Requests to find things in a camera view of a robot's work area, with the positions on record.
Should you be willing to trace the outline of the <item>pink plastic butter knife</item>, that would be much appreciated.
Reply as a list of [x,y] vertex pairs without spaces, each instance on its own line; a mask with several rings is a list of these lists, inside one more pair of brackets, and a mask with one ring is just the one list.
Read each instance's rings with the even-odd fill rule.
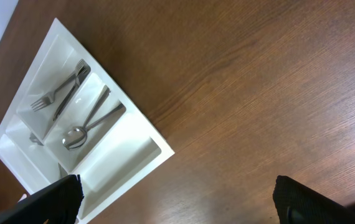
[[18,202],[24,200],[25,198],[27,198],[27,194],[23,194],[22,197],[18,200]]

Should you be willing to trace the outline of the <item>metal fork crosswise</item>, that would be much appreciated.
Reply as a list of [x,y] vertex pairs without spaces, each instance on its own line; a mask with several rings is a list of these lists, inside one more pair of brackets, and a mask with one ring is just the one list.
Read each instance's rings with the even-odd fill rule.
[[33,111],[39,111],[55,101],[55,94],[60,91],[64,86],[76,79],[78,73],[87,65],[84,59],[80,59],[75,66],[75,70],[70,74],[70,76],[64,80],[55,90],[49,91],[44,94],[41,98],[31,104],[31,109]]

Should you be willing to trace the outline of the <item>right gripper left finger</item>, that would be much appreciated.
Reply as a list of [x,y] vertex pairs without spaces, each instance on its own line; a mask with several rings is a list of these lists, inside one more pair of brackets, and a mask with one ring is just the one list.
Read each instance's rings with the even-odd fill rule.
[[0,224],[74,224],[83,201],[79,175],[67,175],[0,212]]

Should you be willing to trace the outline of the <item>metal fork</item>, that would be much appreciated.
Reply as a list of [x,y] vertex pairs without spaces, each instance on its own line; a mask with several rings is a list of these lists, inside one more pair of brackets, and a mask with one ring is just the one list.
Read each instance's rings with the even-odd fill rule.
[[75,94],[79,86],[82,82],[86,79],[87,75],[90,73],[91,68],[89,65],[84,65],[78,72],[78,74],[74,78],[74,85],[72,86],[71,90],[67,93],[59,107],[56,109],[55,114],[53,116],[53,121],[55,121],[64,110],[66,104],[71,100],[71,97]]

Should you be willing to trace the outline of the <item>large metal tablespoon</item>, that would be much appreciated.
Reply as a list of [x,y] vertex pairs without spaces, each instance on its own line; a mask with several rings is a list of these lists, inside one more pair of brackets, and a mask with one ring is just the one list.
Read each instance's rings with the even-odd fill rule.
[[110,95],[110,89],[105,85],[95,103],[91,111],[89,112],[86,120],[81,126],[74,126],[66,135],[66,137],[63,138],[62,144],[63,147],[65,147],[67,150],[72,150],[80,147],[86,140],[88,136],[88,131],[87,131],[87,126],[88,123],[92,120],[92,118],[95,116],[97,111],[100,109],[100,107],[103,105],[105,100],[108,98]]

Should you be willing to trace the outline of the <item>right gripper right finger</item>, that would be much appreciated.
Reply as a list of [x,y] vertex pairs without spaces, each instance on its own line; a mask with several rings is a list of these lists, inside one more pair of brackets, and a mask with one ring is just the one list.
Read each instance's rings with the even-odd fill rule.
[[280,224],[355,224],[355,212],[294,179],[279,175],[273,201]]

